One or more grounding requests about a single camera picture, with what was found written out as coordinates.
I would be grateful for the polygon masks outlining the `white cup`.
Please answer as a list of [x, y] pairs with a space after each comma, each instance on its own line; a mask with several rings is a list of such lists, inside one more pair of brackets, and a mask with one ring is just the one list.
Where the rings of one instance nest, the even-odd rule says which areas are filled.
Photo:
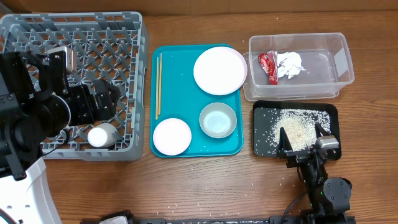
[[103, 123], [95, 126], [88, 133], [88, 142], [93, 147], [110, 147], [117, 142], [114, 133], [117, 131], [116, 127], [109, 123]]

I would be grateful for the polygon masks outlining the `grey bowl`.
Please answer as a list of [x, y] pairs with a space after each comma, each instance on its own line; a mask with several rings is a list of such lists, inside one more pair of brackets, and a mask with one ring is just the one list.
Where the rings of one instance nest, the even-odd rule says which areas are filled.
[[234, 110], [225, 103], [210, 103], [199, 117], [201, 130], [211, 138], [228, 137], [236, 128], [237, 117]]

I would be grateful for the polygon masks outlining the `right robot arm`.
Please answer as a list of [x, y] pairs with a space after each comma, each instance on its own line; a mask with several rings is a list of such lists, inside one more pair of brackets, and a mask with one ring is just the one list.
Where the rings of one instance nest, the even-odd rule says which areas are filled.
[[[352, 183], [341, 177], [329, 177], [325, 163], [331, 159], [330, 152], [339, 148], [337, 138], [315, 124], [317, 140], [315, 144], [302, 151], [294, 151], [284, 128], [280, 128], [277, 158], [287, 159], [288, 168], [296, 168], [305, 185], [305, 191], [274, 220], [279, 223], [331, 223], [354, 224], [354, 216], [348, 216]], [[307, 196], [311, 208], [300, 212], [298, 216], [288, 216], [290, 209], [304, 196]]]

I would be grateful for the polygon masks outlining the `pile of rice grains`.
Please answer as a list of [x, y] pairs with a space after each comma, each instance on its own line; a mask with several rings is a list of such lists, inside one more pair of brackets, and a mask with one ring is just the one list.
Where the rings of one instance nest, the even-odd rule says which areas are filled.
[[284, 128], [294, 151], [302, 151], [315, 143], [315, 124], [330, 131], [330, 115], [326, 111], [256, 108], [253, 118], [253, 150], [262, 157], [276, 156], [280, 128]]

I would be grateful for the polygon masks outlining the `white napkin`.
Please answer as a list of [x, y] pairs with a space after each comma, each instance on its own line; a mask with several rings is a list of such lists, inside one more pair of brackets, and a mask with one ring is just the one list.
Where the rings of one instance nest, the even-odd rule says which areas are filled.
[[302, 67], [301, 56], [296, 52], [277, 53], [277, 78], [292, 77], [305, 69]]

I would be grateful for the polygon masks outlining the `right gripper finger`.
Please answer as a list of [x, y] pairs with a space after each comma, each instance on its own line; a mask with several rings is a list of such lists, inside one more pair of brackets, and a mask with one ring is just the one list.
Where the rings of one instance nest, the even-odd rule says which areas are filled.
[[323, 129], [320, 123], [315, 123], [315, 133], [317, 137], [329, 136], [330, 133]]
[[285, 129], [281, 127], [279, 129], [279, 145], [277, 152], [278, 153], [287, 153], [287, 152], [292, 152], [292, 146], [290, 144], [289, 138], [287, 136], [287, 133], [285, 132]]

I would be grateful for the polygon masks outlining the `red snack wrapper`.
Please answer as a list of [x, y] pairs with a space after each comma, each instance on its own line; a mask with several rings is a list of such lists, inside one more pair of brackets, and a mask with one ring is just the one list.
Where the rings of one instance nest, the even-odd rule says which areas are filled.
[[277, 59], [277, 53], [273, 50], [268, 52], [263, 52], [258, 56], [258, 61], [260, 63], [260, 66], [268, 75], [269, 83], [271, 85], [278, 84], [276, 59]]

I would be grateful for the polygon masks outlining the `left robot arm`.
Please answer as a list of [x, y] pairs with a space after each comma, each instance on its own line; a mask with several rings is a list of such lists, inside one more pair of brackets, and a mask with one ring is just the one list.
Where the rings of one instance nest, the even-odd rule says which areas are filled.
[[76, 53], [1, 54], [1, 223], [60, 223], [40, 144], [69, 126], [111, 119], [121, 95], [106, 80], [70, 86]]

